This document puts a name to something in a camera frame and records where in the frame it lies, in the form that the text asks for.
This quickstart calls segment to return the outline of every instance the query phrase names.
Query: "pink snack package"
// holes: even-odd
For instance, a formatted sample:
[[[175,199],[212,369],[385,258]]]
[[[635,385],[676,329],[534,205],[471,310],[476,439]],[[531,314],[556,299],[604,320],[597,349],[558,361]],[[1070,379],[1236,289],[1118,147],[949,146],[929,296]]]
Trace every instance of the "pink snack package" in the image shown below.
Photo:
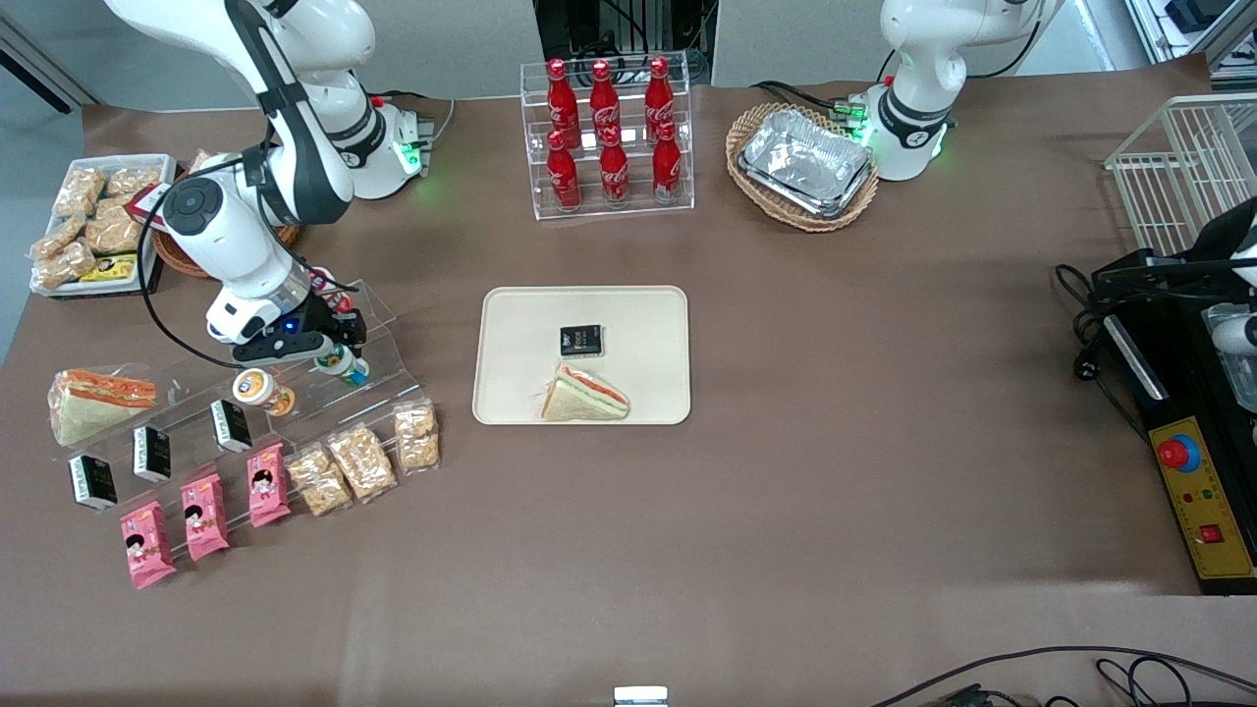
[[[131,570],[131,584],[136,585],[136,589],[143,589],[175,572],[170,541],[162,530],[165,522],[166,515],[161,512],[161,504],[156,501],[122,517],[127,569]]]
[[[288,474],[284,473],[283,443],[272,444],[249,457],[249,522],[258,528],[292,513],[288,509]]]
[[[187,531],[187,554],[192,561],[210,552],[231,547],[228,542],[228,517],[222,512],[222,482],[210,474],[184,486],[184,527]]]

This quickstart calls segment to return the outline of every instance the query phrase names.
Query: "sandwich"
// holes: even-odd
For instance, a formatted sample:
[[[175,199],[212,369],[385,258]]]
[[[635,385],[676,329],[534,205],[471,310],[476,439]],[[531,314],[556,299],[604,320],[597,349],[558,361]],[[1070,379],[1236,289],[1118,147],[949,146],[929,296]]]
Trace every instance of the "sandwich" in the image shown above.
[[[148,410],[157,386],[146,380],[72,369],[62,371],[48,392],[53,435],[72,447]]]
[[[627,416],[628,399],[622,392],[566,364],[556,371],[542,406],[542,419],[547,421],[622,420]]]

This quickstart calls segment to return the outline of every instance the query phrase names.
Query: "red bottle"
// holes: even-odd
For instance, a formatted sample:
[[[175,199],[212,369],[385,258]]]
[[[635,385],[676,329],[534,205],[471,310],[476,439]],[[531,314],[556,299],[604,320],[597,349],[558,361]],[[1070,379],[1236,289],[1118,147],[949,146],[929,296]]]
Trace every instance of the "red bottle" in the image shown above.
[[[681,192],[681,150],[676,146],[676,123],[667,121],[656,128],[655,145],[655,201],[676,204]]]
[[[567,151],[562,131],[552,130],[548,138],[551,156],[546,160],[546,166],[551,172],[551,186],[554,187],[558,210],[571,214],[581,208],[581,185],[576,180],[576,160]]]
[[[598,165],[602,167],[602,198],[608,209],[628,205],[628,156],[620,146],[620,126],[610,126],[598,133],[603,147]]]
[[[667,83],[667,59],[650,60],[650,86],[646,87],[646,141],[654,145],[655,132],[662,123],[672,122],[672,87]]]
[[[563,133],[563,145],[568,150],[576,150],[581,146],[581,116],[576,112],[576,92],[567,83],[563,59],[551,59],[546,73],[551,78],[551,122],[554,123],[554,130]]]
[[[598,145],[615,127],[616,145],[620,143],[620,97],[611,86],[611,64],[606,59],[593,60],[593,91],[590,93],[590,111],[593,113],[593,133]]]

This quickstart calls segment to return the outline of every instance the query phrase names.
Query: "yellow control panel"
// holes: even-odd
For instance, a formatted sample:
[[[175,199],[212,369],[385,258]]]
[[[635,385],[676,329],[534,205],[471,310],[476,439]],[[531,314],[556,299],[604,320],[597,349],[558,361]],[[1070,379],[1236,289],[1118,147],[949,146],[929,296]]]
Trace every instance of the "yellow control panel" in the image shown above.
[[[1148,433],[1200,579],[1252,577],[1253,562],[1195,418]]]

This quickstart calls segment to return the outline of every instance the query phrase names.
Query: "table surface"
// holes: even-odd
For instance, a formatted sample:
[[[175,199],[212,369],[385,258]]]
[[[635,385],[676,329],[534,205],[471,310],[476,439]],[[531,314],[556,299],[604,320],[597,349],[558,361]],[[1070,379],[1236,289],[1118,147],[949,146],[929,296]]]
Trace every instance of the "table surface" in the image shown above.
[[[62,369],[180,352],[138,299],[31,298],[0,372],[0,702],[539,707],[659,683],[679,706],[859,706],[1052,643],[1251,674],[1257,600],[1195,596],[1146,448],[1070,374],[1073,304],[1050,282],[1131,247],[1101,162],[1165,98],[1207,89],[1197,60],[970,82],[929,171],[827,235],[769,220],[725,174],[755,91],[695,92],[694,211],[544,224],[518,104],[460,104],[430,179],[299,247],[400,315],[445,468],[241,532],[248,547],[142,593],[114,522],[75,507],[49,460],[45,392]],[[84,123],[89,153],[180,160],[263,128],[248,112]],[[481,299],[542,284],[681,287],[689,419],[476,424]],[[153,299],[210,345],[215,291],[168,274]],[[975,678],[1104,694],[1079,655]]]

